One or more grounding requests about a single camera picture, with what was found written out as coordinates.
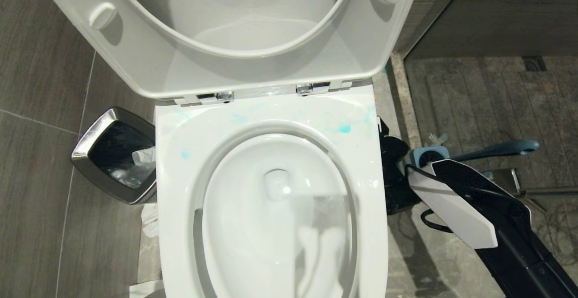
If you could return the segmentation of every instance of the trash can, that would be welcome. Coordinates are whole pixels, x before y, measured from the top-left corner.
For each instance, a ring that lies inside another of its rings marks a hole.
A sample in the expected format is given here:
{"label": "trash can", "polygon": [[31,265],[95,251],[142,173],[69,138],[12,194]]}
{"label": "trash can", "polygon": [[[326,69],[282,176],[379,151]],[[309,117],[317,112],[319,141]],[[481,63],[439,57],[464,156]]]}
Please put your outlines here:
{"label": "trash can", "polygon": [[72,152],[72,164],[114,198],[126,204],[146,203],[156,198],[154,155],[144,162],[137,156],[146,151],[154,153],[154,137],[154,125],[125,109],[113,107],[80,138]]}

